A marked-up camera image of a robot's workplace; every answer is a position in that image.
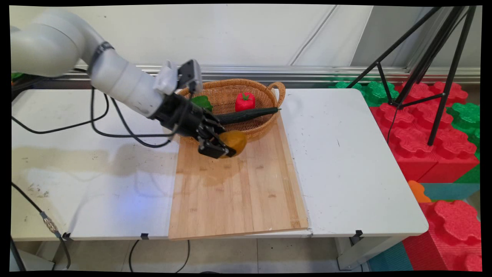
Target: orange foam block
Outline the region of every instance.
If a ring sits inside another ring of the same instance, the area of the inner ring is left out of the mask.
[[[431,199],[424,194],[425,188],[423,185],[412,180],[408,181],[408,185],[418,203],[431,203]]]

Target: cucumber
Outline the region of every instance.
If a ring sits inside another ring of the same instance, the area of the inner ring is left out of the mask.
[[[222,125],[225,125],[225,124],[244,122],[253,118],[260,117],[262,115],[273,114],[278,112],[279,110],[280,109],[277,107],[247,109],[247,110],[233,112],[233,113],[216,114],[215,117],[217,117],[217,119]]]

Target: red foam block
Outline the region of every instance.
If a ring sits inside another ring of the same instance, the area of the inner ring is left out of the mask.
[[[403,89],[403,87],[405,87],[405,85],[406,82],[404,82],[401,86],[395,87],[395,90],[401,93],[401,90]],[[403,103],[404,104],[410,103],[433,95],[434,93],[430,91],[429,86],[427,84],[424,83],[413,84],[412,88],[410,89],[410,92],[406,96],[405,101],[403,101]]]
[[[453,183],[474,168],[480,161],[475,157],[477,146],[468,136],[456,129],[438,130],[432,154],[437,160],[419,183]]]
[[[403,246],[414,270],[482,271],[482,234],[477,211],[467,203],[420,203],[429,230]]]
[[[370,110],[386,139],[395,116],[395,107],[382,104],[380,107],[370,107]],[[407,109],[399,110],[389,140],[391,152],[406,180],[418,180],[437,164],[432,147],[427,145],[429,137],[415,127],[414,120]]]
[[[414,123],[425,130],[431,130],[434,124],[435,116],[439,108],[439,103],[427,101],[424,103],[414,105],[411,113],[415,117]],[[441,121],[439,122],[439,129],[449,129],[453,122],[453,117],[444,110],[442,113]]]
[[[376,120],[379,129],[383,133],[384,137],[388,136],[388,130],[391,126],[393,118],[395,116],[396,108],[394,106],[388,105],[387,103],[381,104],[379,107],[370,108],[374,119]],[[399,110],[395,118],[392,130],[397,128],[408,128],[413,126],[414,116],[408,112],[408,110]]]
[[[396,128],[390,134],[390,149],[406,180],[418,180],[437,164],[428,136],[411,126]]]
[[[443,82],[435,82],[432,86],[429,87],[429,90],[432,93],[440,94],[444,91],[444,86],[446,84]],[[468,93],[461,89],[461,86],[456,83],[451,84],[451,89],[449,90],[448,100],[446,101],[446,107],[451,107],[453,103],[466,103],[466,98],[468,98]],[[439,103],[440,99],[432,100],[435,103]]]

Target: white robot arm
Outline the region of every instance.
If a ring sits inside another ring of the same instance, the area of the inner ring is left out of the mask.
[[[96,89],[145,117],[157,111],[163,94],[176,89],[154,89],[151,75],[118,55],[83,19],[61,9],[49,9],[24,30],[12,32],[10,58],[13,72],[46,77],[69,72],[81,58]]]
[[[219,139],[225,129],[215,116],[174,93],[185,85],[193,93],[202,90],[195,60],[179,69],[167,61],[154,78],[118,55],[87,22],[62,9],[45,11],[24,30],[11,27],[10,58],[12,72],[46,77],[72,70],[81,58],[89,65],[87,73],[96,89],[171,130],[182,117],[177,134],[199,141],[201,154],[236,154]]]

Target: basket handle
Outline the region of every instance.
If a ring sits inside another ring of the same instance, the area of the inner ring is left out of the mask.
[[[278,88],[278,106],[282,105],[283,99],[285,98],[285,86],[281,82],[275,82],[268,86],[268,89],[272,91],[273,87]]]

